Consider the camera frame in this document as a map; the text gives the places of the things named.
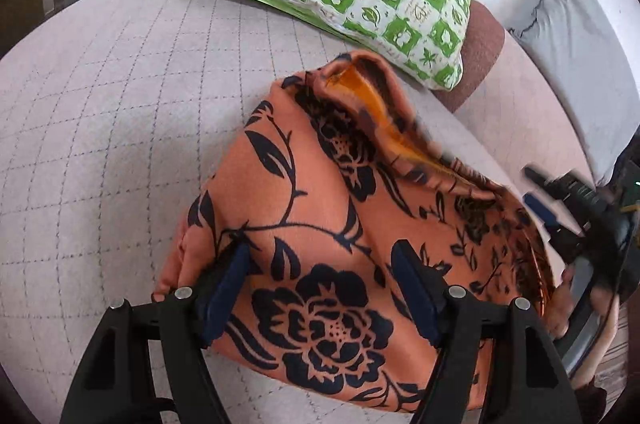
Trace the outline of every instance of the gray cover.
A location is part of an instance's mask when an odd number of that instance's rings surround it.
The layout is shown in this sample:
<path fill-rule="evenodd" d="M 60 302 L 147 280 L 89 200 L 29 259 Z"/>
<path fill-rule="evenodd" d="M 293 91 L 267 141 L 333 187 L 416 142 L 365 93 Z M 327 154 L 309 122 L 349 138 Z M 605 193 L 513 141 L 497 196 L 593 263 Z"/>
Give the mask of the gray cover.
<path fill-rule="evenodd" d="M 562 103 L 594 181 L 606 184 L 640 124 L 640 97 L 623 48 L 597 0 L 528 1 L 510 32 Z"/>

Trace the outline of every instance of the orange cloth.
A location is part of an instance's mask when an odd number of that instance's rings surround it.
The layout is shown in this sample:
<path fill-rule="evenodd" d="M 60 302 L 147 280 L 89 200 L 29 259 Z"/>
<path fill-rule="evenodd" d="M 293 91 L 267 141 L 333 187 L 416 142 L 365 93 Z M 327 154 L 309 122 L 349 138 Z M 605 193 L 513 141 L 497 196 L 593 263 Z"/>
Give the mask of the orange cloth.
<path fill-rule="evenodd" d="M 436 359 L 391 274 L 395 241 L 483 300 L 524 295 L 542 313 L 553 289 L 526 210 L 442 153 L 391 67 L 366 51 L 272 85 L 178 226 L 154 297 L 192 285 L 233 239 L 252 265 L 214 349 L 391 411 L 417 408 Z M 470 408 L 490 354 L 479 352 Z"/>

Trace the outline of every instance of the person's arm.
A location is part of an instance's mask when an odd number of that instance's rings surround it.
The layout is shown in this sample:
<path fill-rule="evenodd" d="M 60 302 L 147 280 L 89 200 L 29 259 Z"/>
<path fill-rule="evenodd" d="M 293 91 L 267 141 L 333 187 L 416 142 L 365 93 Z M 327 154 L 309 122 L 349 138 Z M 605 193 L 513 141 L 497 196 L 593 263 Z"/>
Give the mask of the person's arm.
<path fill-rule="evenodd" d="M 593 305 L 593 310 L 603 318 L 607 315 L 610 300 L 611 291 L 603 289 L 602 287 L 594 287 L 591 290 L 591 304 Z M 613 339 L 616 337 L 619 312 L 620 298 L 616 295 L 613 305 L 611 306 L 609 318 L 602 330 L 602 334 L 598 338 L 598 341 L 593 345 L 589 355 L 580 365 L 580 368 L 576 370 L 574 377 L 571 380 L 571 386 L 574 390 L 587 386 L 595 376 L 598 365 L 607 353 Z"/>

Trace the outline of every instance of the black flower print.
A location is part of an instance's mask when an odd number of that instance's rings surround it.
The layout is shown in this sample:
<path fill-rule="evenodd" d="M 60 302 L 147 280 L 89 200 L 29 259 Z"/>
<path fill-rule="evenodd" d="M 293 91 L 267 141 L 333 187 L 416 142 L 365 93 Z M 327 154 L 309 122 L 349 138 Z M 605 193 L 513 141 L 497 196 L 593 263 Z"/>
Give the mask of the black flower print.
<path fill-rule="evenodd" d="M 489 232 L 485 211 L 495 204 L 494 200 L 477 200 L 468 197 L 456 197 L 454 208 L 465 221 L 465 232 L 474 244 L 482 244 L 482 238 Z"/>
<path fill-rule="evenodd" d="M 376 147 L 357 128 L 349 112 L 334 103 L 316 97 L 308 87 L 296 93 L 296 102 L 309 115 L 318 143 L 340 169 L 347 188 L 360 202 L 376 192 L 376 178 L 371 163 Z"/>
<path fill-rule="evenodd" d="M 367 309 L 367 289 L 351 271 L 313 267 L 295 290 L 258 289 L 252 306 L 258 330 L 285 353 L 287 379 L 302 388 L 335 394 L 378 380 L 393 323 Z"/>

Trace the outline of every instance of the metal screw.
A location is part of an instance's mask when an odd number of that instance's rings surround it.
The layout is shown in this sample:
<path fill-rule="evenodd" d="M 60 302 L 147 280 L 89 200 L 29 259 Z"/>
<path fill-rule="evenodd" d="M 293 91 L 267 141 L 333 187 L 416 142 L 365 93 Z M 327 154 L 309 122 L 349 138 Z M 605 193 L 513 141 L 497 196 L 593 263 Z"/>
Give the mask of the metal screw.
<path fill-rule="evenodd" d="M 191 294 L 193 294 L 191 287 L 180 287 L 180 289 L 176 289 L 174 292 L 175 297 L 178 299 L 187 299 Z"/>
<path fill-rule="evenodd" d="M 464 287 L 460 287 L 460 285 L 452 285 L 449 287 L 449 295 L 452 298 L 463 298 L 466 296 L 466 290 Z"/>
<path fill-rule="evenodd" d="M 516 307 L 520 310 L 529 310 L 531 303 L 526 298 L 516 298 Z"/>
<path fill-rule="evenodd" d="M 109 308 L 116 310 L 122 307 L 123 305 L 124 305 L 124 298 L 116 298 L 111 300 L 111 303 L 109 303 Z"/>

